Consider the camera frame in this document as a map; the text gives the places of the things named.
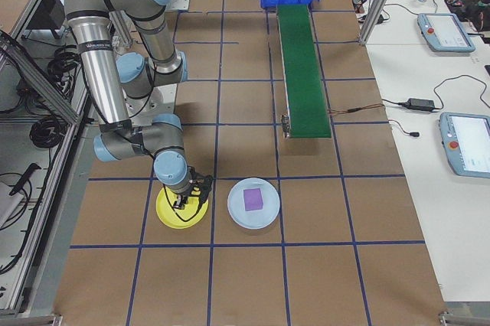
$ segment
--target white table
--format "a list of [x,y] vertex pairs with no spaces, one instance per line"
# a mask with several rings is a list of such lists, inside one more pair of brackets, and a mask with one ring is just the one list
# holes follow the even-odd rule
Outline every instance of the white table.
[[[439,12],[447,12],[437,0]],[[434,12],[432,0],[416,6],[414,0],[388,0],[414,12]],[[367,43],[374,74],[383,98],[405,101],[410,97],[439,100],[433,88],[440,81],[463,73],[490,86],[485,64],[490,47],[473,38],[471,54],[437,54],[426,45],[417,17],[397,6],[386,7],[391,20],[377,25]],[[483,86],[469,78],[451,80],[438,91],[446,112],[490,114],[479,95]],[[490,90],[484,95],[490,103]],[[420,225],[426,239],[437,280],[446,302],[490,301],[490,180],[455,175],[441,146],[439,113],[412,112],[387,107],[390,119],[407,131],[419,131],[414,139],[393,134],[407,176]]]

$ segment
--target cardboard floor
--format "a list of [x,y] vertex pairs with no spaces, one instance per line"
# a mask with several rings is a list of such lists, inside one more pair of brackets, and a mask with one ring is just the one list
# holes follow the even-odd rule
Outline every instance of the cardboard floor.
[[[188,58],[176,107],[188,161],[216,178],[210,209],[169,229],[149,158],[95,161],[55,305],[66,325],[437,326],[444,304],[384,111],[333,117],[332,139],[285,140],[276,15],[191,0],[169,24]],[[350,0],[314,4],[312,29],[330,108],[380,103]],[[264,230],[227,212],[248,177],[281,197]]]

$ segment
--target conveyor belt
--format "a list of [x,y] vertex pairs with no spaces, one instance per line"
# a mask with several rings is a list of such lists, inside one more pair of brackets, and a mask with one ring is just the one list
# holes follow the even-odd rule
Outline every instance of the conveyor belt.
[[332,137],[306,5],[277,8],[292,138]]

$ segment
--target yellow plate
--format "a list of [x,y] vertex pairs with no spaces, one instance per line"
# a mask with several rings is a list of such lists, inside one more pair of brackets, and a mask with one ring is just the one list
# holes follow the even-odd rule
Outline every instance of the yellow plate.
[[196,211],[198,210],[199,198],[189,197],[184,210],[174,210],[172,204],[170,204],[167,200],[167,195],[171,203],[174,203],[177,200],[177,195],[166,187],[160,190],[160,192],[158,193],[158,197],[156,198],[156,213],[160,221],[167,227],[171,227],[173,229],[190,228],[198,223],[206,214],[208,204],[207,201],[202,205],[199,213],[194,218],[187,222],[182,221],[182,219],[187,220],[196,214]]

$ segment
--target robotic arm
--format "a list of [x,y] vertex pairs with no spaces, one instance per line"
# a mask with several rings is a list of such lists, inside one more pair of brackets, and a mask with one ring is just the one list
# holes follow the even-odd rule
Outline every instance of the robotic arm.
[[[185,159],[179,118],[157,115],[150,126],[133,126],[128,99],[150,97],[158,86],[187,78],[185,56],[168,32],[165,6],[170,0],[65,0],[68,25],[78,43],[87,82],[100,118],[100,135],[94,139],[97,157],[115,161],[150,155],[157,178],[177,197],[180,209],[189,197],[202,205],[209,195],[212,177],[203,177]],[[124,11],[140,33],[149,57],[137,53],[114,57],[109,34],[109,12]]]

